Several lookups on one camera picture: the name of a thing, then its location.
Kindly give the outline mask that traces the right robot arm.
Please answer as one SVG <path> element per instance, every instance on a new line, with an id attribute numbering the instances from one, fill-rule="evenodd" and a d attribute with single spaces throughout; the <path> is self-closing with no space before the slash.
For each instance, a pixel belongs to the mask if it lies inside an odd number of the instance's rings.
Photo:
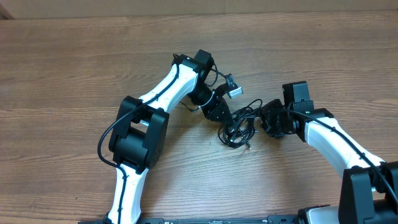
<path id="1" fill-rule="evenodd" d="M 258 115 L 270 137 L 296 134 L 315 148 L 342 179 L 337 206 L 301 208 L 293 223 L 397 223 L 397 163 L 367 151 L 325 108 L 316 109 L 305 81 L 282 86 L 283 100 L 274 99 Z"/>

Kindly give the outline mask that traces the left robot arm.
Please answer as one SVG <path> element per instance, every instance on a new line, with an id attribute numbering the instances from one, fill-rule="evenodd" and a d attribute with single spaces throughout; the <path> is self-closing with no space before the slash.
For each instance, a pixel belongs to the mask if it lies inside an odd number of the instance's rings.
<path id="1" fill-rule="evenodd" d="M 116 168 L 116 188 L 111 210 L 103 223 L 137 223 L 147 173 L 163 151 L 169 116 L 188 96 L 206 119 L 230 125 L 232 115 L 223 96 L 243 94 L 231 74 L 212 90 L 205 80 L 210 72 L 220 74 L 210 53 L 199 50 L 194 57 L 175 54 L 168 75 L 139 98 L 122 100 L 115 122 L 103 133 L 109 136 L 109 150 Z"/>

